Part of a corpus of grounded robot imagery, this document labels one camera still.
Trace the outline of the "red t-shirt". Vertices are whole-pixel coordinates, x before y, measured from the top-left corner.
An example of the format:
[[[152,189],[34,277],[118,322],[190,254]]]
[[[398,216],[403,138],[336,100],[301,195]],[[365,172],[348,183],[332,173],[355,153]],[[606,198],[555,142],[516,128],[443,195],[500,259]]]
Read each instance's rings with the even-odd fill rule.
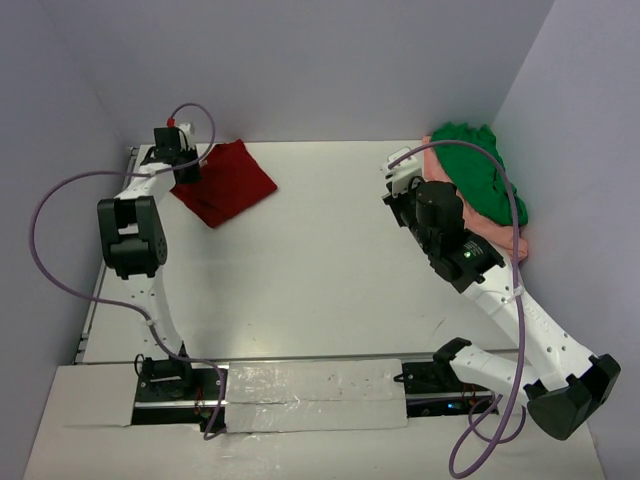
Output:
[[[200,170],[202,179],[171,193],[210,228],[217,228],[278,189],[242,140],[218,144]]]

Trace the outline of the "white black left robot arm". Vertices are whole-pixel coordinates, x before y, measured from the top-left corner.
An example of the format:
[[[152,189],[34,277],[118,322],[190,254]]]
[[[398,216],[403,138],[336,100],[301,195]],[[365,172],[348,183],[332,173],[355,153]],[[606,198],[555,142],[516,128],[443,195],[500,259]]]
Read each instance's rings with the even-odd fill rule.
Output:
[[[154,130],[155,145],[118,195],[98,202],[102,254],[129,289],[130,301],[142,311],[143,353],[134,368],[140,385],[158,400],[178,400],[193,388],[187,352],[171,317],[163,266],[168,243],[158,212],[160,201],[182,180],[199,180],[198,158],[190,123],[173,118]]]

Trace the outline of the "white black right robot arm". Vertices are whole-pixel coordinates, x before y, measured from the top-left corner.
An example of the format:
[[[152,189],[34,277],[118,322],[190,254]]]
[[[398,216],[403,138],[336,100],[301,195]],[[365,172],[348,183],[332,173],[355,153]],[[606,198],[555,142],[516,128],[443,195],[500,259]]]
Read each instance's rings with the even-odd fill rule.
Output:
[[[385,177],[383,197],[436,274],[485,312],[524,350],[523,371],[457,337],[433,356],[444,383],[475,384],[517,395],[532,420],[556,440],[568,439],[608,399],[620,374],[609,354],[596,355],[561,328],[524,289],[508,253],[467,229],[453,184],[415,174]]]

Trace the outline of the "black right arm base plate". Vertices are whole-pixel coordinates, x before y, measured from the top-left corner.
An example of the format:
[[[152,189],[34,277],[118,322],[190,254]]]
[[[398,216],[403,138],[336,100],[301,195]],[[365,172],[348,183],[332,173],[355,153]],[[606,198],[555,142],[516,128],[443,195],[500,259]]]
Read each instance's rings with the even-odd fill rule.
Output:
[[[494,395],[485,387],[461,382],[434,361],[401,362],[393,380],[403,386],[409,418],[466,415],[476,406],[484,412]]]

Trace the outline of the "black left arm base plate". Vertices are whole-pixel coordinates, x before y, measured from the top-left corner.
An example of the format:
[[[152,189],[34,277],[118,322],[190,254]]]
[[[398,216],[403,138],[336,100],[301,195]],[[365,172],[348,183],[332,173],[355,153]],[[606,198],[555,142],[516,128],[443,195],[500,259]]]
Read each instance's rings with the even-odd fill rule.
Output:
[[[214,369],[139,355],[134,371],[137,384],[132,425],[191,425],[205,433],[209,421],[215,418],[208,435],[225,429],[225,401],[219,401],[222,381]]]

